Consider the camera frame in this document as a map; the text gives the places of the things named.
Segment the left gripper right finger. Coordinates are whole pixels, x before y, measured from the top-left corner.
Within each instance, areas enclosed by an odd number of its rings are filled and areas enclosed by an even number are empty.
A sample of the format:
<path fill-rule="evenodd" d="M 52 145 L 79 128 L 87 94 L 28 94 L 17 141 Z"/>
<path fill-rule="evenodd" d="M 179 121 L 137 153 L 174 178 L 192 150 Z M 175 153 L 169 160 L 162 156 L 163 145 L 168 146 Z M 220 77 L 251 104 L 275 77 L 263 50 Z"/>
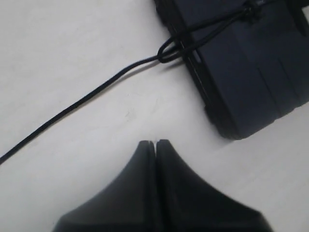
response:
<path fill-rule="evenodd" d="M 167 232 L 270 232 L 262 213 L 218 191 L 195 173 L 171 142 L 156 144 L 156 174 Z"/>

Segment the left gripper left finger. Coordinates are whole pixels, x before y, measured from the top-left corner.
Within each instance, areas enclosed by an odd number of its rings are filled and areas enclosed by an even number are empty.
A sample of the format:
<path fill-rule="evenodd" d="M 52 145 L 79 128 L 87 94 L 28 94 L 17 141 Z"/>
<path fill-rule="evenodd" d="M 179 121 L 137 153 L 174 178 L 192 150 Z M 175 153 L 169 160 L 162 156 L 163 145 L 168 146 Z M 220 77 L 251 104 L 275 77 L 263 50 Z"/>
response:
<path fill-rule="evenodd" d="M 139 142 L 120 174 L 95 197 L 63 215 L 56 232 L 155 232 L 155 148 Z"/>

